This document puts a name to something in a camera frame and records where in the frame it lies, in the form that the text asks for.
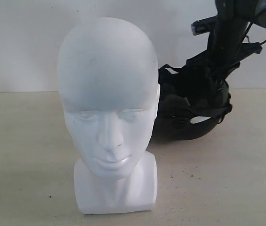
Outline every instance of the mannequin head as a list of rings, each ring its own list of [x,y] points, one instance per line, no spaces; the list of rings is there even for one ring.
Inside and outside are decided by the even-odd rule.
[[[129,176],[148,146],[159,102],[149,38],[124,20],[94,19],[65,38],[57,73],[65,123],[82,161],[99,177]]]

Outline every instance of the mannequin eye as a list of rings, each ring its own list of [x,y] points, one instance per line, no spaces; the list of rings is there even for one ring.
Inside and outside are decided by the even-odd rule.
[[[84,120],[93,119],[96,116],[96,112],[94,111],[85,111],[79,113],[79,116]]]
[[[141,112],[143,112],[144,110],[124,110],[122,112],[120,112],[119,117],[122,118],[123,120],[126,121],[133,121],[135,120]]]

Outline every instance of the helmet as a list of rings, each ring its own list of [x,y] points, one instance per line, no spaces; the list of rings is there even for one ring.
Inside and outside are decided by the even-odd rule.
[[[211,75],[210,68],[201,65],[161,67],[161,94],[153,132],[163,127],[163,136],[192,140],[220,124],[232,110],[229,85],[225,79],[213,79]]]

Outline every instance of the white wall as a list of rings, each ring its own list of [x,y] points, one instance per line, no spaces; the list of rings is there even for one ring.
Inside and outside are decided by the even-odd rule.
[[[0,91],[55,91],[59,46],[87,18],[128,20],[153,40],[160,65],[183,66],[207,42],[207,35],[192,36],[190,24],[215,14],[214,0],[0,0]],[[266,30],[255,27],[250,38],[265,37]],[[261,55],[243,62],[229,83],[266,87],[266,45]]]

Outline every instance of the mannequin ear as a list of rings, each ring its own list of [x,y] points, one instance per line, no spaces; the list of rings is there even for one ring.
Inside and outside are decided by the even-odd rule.
[[[158,105],[159,105],[159,100],[160,100],[160,84],[158,84],[157,87],[157,96],[156,96],[156,109],[155,109],[155,118],[157,118],[157,114],[158,114]]]

